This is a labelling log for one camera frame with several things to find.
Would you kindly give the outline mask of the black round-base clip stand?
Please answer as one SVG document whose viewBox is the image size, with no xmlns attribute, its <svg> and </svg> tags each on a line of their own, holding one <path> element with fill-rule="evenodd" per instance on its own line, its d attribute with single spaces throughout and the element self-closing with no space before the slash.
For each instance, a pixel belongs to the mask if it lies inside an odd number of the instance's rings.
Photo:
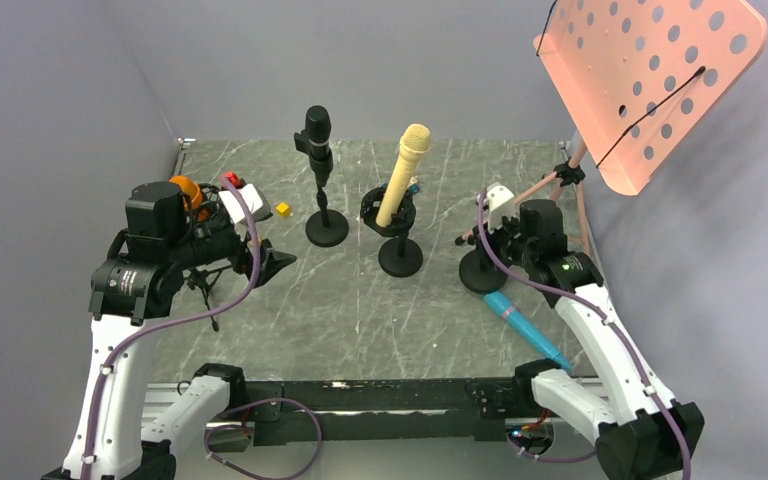
<svg viewBox="0 0 768 480">
<path fill-rule="evenodd" d="M 458 274 L 466 289 L 482 295 L 500 290 L 508 279 L 507 274 L 480 249 L 470 251 L 461 258 Z"/>
</svg>

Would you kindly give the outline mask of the blue microphone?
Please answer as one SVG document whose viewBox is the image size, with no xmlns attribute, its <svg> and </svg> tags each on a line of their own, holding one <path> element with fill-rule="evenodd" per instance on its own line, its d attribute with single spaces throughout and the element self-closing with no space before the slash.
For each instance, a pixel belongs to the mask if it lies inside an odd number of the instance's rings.
<svg viewBox="0 0 768 480">
<path fill-rule="evenodd" d="M 504 320 L 520 336 L 546 359 L 557 363 L 566 371 L 572 370 L 571 363 L 561 350 L 533 325 L 501 291 L 494 291 L 483 296 L 485 304 L 499 318 Z"/>
</svg>

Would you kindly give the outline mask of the black shock-mount round stand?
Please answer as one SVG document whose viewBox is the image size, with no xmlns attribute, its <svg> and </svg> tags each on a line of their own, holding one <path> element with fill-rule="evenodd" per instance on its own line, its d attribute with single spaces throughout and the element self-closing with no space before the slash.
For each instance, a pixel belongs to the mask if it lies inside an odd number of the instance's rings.
<svg viewBox="0 0 768 480">
<path fill-rule="evenodd" d="M 423 263 L 423 252 L 420 246 L 409 239 L 409 233 L 414 225 L 416 207 L 413 195 L 407 191 L 401 200 L 391 223 L 381 227 L 376 218 L 383 201 L 387 184 L 368 191 L 360 205 L 359 216 L 363 223 L 379 236 L 386 238 L 378 251 L 378 262 L 381 269 L 392 277 L 406 278 L 417 273 Z"/>
</svg>

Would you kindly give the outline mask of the cream yellow microphone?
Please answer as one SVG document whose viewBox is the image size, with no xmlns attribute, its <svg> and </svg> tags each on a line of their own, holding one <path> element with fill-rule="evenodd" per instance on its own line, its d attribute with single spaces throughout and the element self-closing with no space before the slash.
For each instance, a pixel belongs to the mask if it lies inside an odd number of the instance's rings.
<svg viewBox="0 0 768 480">
<path fill-rule="evenodd" d="M 409 125 L 401 136 L 396 164 L 375 219 L 379 227 L 387 227 L 393 222 L 392 216 L 397 212 L 418 164 L 430 149 L 431 138 L 430 129 L 423 124 Z"/>
</svg>

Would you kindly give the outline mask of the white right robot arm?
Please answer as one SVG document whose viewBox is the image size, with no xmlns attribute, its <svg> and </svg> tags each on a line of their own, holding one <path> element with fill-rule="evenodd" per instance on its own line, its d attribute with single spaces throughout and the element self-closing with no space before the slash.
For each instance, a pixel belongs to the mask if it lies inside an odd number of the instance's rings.
<svg viewBox="0 0 768 480">
<path fill-rule="evenodd" d="M 601 398 L 560 366 L 532 362 L 511 390 L 524 415 L 543 408 L 593 446 L 610 479 L 688 479 L 704 428 L 698 406 L 681 403 L 645 361 L 614 309 L 592 258 L 572 251 L 563 214 L 548 199 L 520 204 L 518 215 L 498 215 L 479 198 L 476 234 L 495 266 L 540 291 L 564 320 L 607 391 Z"/>
</svg>

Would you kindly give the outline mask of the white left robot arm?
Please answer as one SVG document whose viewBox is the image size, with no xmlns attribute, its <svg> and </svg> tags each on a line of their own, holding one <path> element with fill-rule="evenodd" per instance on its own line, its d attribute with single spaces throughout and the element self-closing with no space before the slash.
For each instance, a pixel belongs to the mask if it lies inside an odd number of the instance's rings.
<svg viewBox="0 0 768 480">
<path fill-rule="evenodd" d="M 185 177 L 135 187 L 127 225 L 91 278 L 91 366 L 72 444 L 54 479 L 171 479 L 178 455 L 215 416 L 239 417 L 249 402 L 241 368 L 208 363 L 155 420 L 143 419 L 154 352 L 174 326 L 172 303 L 185 286 L 208 292 L 226 270 L 257 288 L 294 256 L 274 249 L 256 224 L 271 216 L 254 185 Z"/>
</svg>

